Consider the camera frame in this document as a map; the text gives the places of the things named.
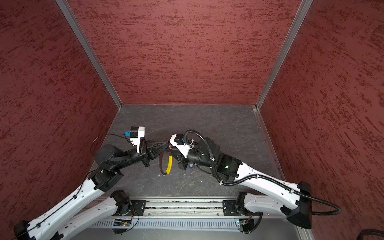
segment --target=metal corner post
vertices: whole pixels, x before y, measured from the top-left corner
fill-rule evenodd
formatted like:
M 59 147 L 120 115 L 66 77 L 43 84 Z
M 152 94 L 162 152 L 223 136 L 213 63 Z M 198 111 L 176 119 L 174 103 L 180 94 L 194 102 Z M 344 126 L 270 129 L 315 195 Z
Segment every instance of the metal corner post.
M 59 8 L 63 12 L 65 18 L 67 19 L 69 25 L 71 26 L 73 32 L 78 38 L 79 42 L 83 46 L 85 52 L 87 53 L 89 59 L 91 60 L 93 66 L 95 67 L 97 73 L 99 74 L 101 80 L 103 81 L 105 87 L 107 88 L 109 94 L 115 101 L 116 106 L 121 109 L 122 102 L 113 87 L 111 81 L 108 78 L 107 73 L 104 71 L 103 66 L 101 65 L 99 59 L 97 58 L 96 53 L 93 51 L 91 44 L 89 43 L 87 37 L 85 36 L 83 30 L 80 27 L 75 15 L 72 12 L 71 7 L 69 6 L 67 0 L 56 0 L 56 3 L 59 5 Z
M 277 56 L 275 65 L 273 66 L 271 70 L 271 74 L 268 77 L 268 80 L 263 88 L 262 93 L 260 94 L 260 97 L 256 103 L 256 108 L 258 110 L 261 109 L 261 106 L 273 84 L 273 81 L 276 78 L 277 73 L 280 70 L 281 65 L 284 62 L 285 57 L 287 56 L 289 49 L 291 48 L 291 45 L 293 43 L 293 40 L 295 39 L 297 32 L 300 29 L 301 24 L 304 21 L 305 16 L 307 15 L 307 12 L 312 4 L 312 0 L 303 0 L 299 6 L 299 9 L 297 10 L 296 16 L 293 19 L 291 28 L 288 31 L 287 37 L 285 38 L 285 41 L 283 43 L 283 46 L 281 47 L 281 50 L 279 52 L 279 55 Z
M 305 16 L 307 15 L 307 12 L 308 12 L 311 4 L 312 4 L 312 1 L 313 0 L 302 0 L 301 4 L 299 6 L 299 9 L 297 10 L 296 16 L 293 19 L 291 28 L 288 31 L 287 37 L 285 38 L 283 46 L 281 47 L 279 55 L 277 56 L 275 65 L 273 66 L 273 68 L 271 70 L 271 74 L 269 75 L 268 80 L 267 80 L 267 82 L 263 88 L 263 91 L 262 91 L 254 109 L 253 109 L 254 113 L 256 115 L 257 121 L 259 122 L 260 127 L 262 129 L 262 133 L 263 133 L 264 139 L 266 141 L 267 151 L 270 154 L 270 156 L 272 157 L 272 159 L 274 160 L 274 162 L 276 163 L 276 166 L 279 170 L 279 174 L 281 175 L 282 179 L 284 179 L 284 180 L 285 180 L 285 176 L 284 176 L 283 171 L 280 167 L 280 163 L 278 161 L 275 149 L 274 149 L 272 141 L 269 137 L 268 130 L 265 126 L 263 117 L 261 115 L 261 106 L 263 105 L 264 100 L 265 100 L 265 98 L 266 98 L 266 96 L 267 96 L 276 76 L 277 76 L 277 73 L 279 72 L 280 67 L 284 62 L 285 57 L 287 56 L 289 49 L 291 48 L 291 45 L 292 45 L 292 43 L 293 43 L 293 41 L 294 41 L 294 39 L 295 39 L 299 29 L 300 29 L 300 26 L 302 25 L 302 23 L 304 21 Z M 314 240 L 314 236 L 312 234 L 311 229 L 303 229 L 303 228 L 297 227 L 297 231 L 298 231 L 298 235 L 301 238 L 301 240 Z

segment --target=gray table surface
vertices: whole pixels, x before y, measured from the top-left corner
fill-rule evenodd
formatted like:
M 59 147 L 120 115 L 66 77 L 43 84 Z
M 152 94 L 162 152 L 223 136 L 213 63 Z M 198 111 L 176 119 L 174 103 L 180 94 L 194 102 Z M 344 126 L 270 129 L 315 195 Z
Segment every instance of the gray table surface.
M 145 139 L 154 141 L 169 141 L 172 134 L 197 130 L 218 144 L 222 152 L 280 178 L 276 165 L 268 156 L 251 106 L 124 105 L 109 133 L 122 134 L 131 126 L 145 126 Z M 125 140 L 115 136 L 108 136 L 104 143 L 124 151 L 132 148 Z M 167 162 L 168 157 L 164 154 L 164 170 Z M 150 167 L 138 163 L 121 172 L 124 177 L 106 195 L 120 189 L 130 196 L 236 196 L 239 191 L 258 193 L 240 185 L 224 187 L 196 167 L 186 171 L 179 169 L 175 160 L 170 174 L 166 176 L 160 174 L 157 159 L 150 162 Z

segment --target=black bracket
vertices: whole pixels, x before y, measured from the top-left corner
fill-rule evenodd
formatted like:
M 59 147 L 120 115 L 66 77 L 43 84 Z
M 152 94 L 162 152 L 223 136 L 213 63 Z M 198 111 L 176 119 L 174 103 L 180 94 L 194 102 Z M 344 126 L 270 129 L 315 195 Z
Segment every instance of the black bracket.
M 88 176 L 88 180 L 92 179 L 95 183 L 95 190 L 102 190 L 107 192 L 123 177 L 123 174 L 119 171 L 108 171 L 102 167 L 98 167 L 95 171 L 91 172 Z
M 224 216 L 240 216 L 236 210 L 235 204 L 236 200 L 223 200 Z
M 131 200 L 133 209 L 139 214 L 139 216 L 143 216 L 146 203 L 146 200 Z

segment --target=mounting plate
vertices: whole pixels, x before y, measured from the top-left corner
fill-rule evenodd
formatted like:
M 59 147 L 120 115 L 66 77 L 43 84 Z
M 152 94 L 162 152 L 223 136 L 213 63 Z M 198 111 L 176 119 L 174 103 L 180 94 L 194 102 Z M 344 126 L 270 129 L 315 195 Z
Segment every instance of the mounting plate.
M 223 212 L 224 216 L 240 216 L 236 211 L 236 200 L 223 200 Z
M 139 214 L 139 216 L 143 216 L 146 203 L 147 203 L 146 200 L 132 200 L 131 199 L 131 204 L 133 206 L 133 209 L 135 212 L 137 212 Z M 124 214 L 124 216 L 130 216 L 130 215 L 131 215 L 131 211 L 128 211 L 126 214 Z

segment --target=cable tie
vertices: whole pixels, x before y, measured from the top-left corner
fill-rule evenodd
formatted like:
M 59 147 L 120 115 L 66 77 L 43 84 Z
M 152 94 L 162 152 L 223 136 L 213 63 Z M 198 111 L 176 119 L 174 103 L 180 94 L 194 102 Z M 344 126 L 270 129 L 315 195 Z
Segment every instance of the cable tie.
M 193 142 L 194 142 L 194 140 L 192 139 L 191 144 L 188 144 L 189 149 L 192 149 L 192 148 L 193 148 L 193 146 L 192 146 Z

